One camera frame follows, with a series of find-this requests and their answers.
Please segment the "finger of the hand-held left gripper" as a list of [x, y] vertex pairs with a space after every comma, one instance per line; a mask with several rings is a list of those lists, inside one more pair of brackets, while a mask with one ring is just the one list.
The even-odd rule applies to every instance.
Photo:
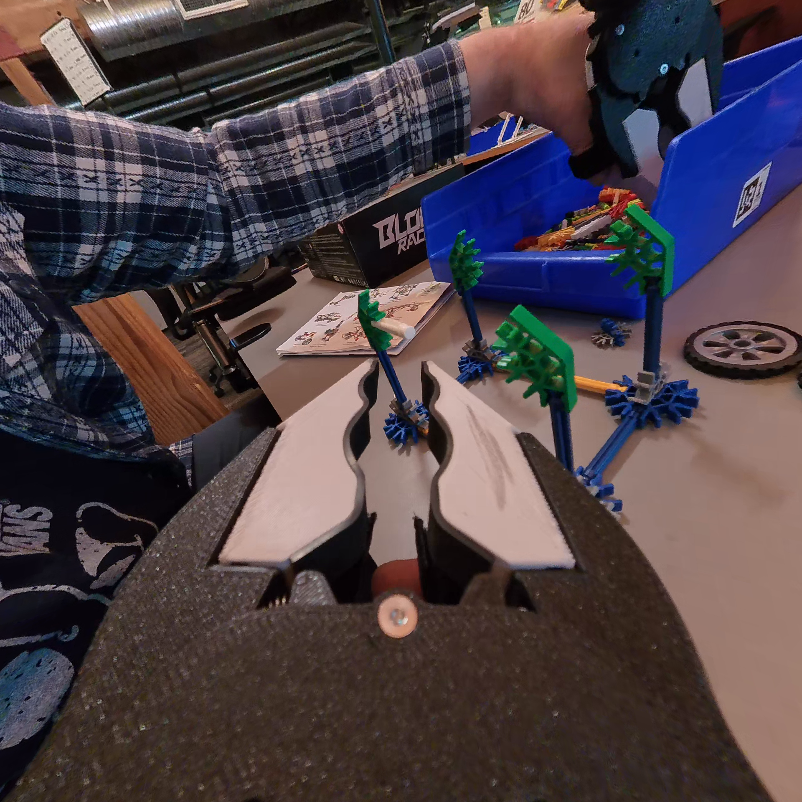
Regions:
[[631, 180], [638, 192], [657, 190], [671, 141], [709, 119], [716, 109], [707, 61], [654, 81], [642, 105], [625, 119], [625, 133], [637, 168]]

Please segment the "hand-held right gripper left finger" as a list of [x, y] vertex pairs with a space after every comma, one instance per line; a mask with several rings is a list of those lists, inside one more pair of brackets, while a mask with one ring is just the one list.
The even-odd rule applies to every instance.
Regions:
[[369, 548], [365, 476], [377, 364], [363, 362], [278, 427], [218, 562], [348, 571]]

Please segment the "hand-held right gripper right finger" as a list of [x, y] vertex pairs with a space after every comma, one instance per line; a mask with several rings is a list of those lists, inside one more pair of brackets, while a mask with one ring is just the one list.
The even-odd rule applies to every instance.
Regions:
[[422, 363], [421, 384], [427, 442], [438, 463], [430, 500], [436, 533], [510, 569], [574, 569], [521, 430], [434, 362]]

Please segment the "pile of colourful toy pieces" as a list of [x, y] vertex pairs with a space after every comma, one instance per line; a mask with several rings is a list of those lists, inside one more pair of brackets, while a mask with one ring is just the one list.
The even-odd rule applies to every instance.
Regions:
[[612, 249], [606, 242], [612, 234], [612, 225], [622, 221], [628, 206], [647, 211], [644, 201], [627, 188], [604, 185], [593, 206], [568, 212], [563, 219], [538, 236], [526, 236], [514, 246], [514, 251], [557, 252]]

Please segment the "blue bin with white label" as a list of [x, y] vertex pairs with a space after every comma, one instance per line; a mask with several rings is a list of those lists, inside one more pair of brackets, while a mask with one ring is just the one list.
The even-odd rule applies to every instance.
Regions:
[[[668, 147], [650, 214], [675, 237], [673, 290], [689, 281], [801, 181], [801, 38], [726, 63], [720, 108]], [[569, 170], [552, 134], [520, 147], [423, 200], [426, 249], [437, 281], [450, 279], [456, 235], [484, 261], [477, 297], [640, 319], [645, 300], [609, 251], [521, 252], [599, 190]]]

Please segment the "blue yellow toy rod frame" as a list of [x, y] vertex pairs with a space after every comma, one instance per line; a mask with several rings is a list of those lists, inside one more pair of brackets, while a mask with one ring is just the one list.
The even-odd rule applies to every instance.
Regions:
[[[473, 338], [464, 346], [464, 355], [459, 359], [457, 381], [468, 381], [491, 376], [503, 351], [494, 350], [481, 335], [472, 290], [461, 297]], [[587, 466], [576, 467], [570, 412], [562, 400], [551, 396], [548, 401], [553, 429], [553, 442], [557, 460], [613, 515], [622, 510], [622, 502], [614, 498], [614, 486], [605, 481], [604, 474], [614, 458], [626, 445], [629, 437], [645, 426], [659, 428], [664, 420], [680, 424], [691, 417], [698, 407], [698, 392], [689, 387], [687, 380], [670, 381], [667, 370], [661, 363], [663, 302], [655, 286], [644, 295], [647, 302], [645, 317], [645, 339], [643, 367], [635, 378], [623, 377], [608, 389], [603, 389], [605, 403], [618, 423], [614, 433]]]

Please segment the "person's left forearm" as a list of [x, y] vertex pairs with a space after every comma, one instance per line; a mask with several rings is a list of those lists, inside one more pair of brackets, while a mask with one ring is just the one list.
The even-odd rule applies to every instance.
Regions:
[[2, 431], [161, 459], [140, 398], [73, 308], [235, 277], [463, 153], [471, 117], [454, 40], [209, 132], [2, 104]]

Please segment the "person's left hand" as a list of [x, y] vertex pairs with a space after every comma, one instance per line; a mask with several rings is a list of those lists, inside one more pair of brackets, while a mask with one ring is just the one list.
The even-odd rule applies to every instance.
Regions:
[[462, 39], [471, 125], [509, 112], [554, 132], [573, 155], [589, 150], [594, 137], [586, 52], [594, 20], [576, 5]]

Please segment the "black toy wheel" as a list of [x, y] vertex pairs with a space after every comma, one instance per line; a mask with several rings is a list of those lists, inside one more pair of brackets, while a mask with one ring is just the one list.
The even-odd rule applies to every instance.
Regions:
[[683, 356], [698, 371], [722, 378], [780, 376], [801, 362], [801, 335], [786, 326], [755, 321], [720, 322], [691, 333]]

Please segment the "person's dark printed shirt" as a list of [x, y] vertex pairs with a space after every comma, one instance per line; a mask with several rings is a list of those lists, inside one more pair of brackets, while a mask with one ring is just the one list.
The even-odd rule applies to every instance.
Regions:
[[191, 496], [185, 467], [97, 459], [2, 433], [1, 785], [63, 707], [117, 586]]

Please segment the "black toy box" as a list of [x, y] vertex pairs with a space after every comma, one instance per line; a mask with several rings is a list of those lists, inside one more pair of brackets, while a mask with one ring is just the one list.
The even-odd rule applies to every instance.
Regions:
[[464, 175], [460, 163], [411, 177], [299, 245], [314, 277], [376, 288], [426, 258], [425, 196]]

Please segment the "white wall sign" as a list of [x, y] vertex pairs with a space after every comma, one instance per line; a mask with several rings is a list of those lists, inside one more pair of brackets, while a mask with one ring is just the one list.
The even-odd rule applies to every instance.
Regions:
[[89, 106], [112, 89], [69, 18], [63, 18], [48, 28], [40, 36], [40, 42], [82, 107]]

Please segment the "silver air duct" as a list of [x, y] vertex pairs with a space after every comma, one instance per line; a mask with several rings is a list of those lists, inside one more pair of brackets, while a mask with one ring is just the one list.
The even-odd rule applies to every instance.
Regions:
[[108, 63], [191, 40], [171, 1], [88, 2], [79, 16]]

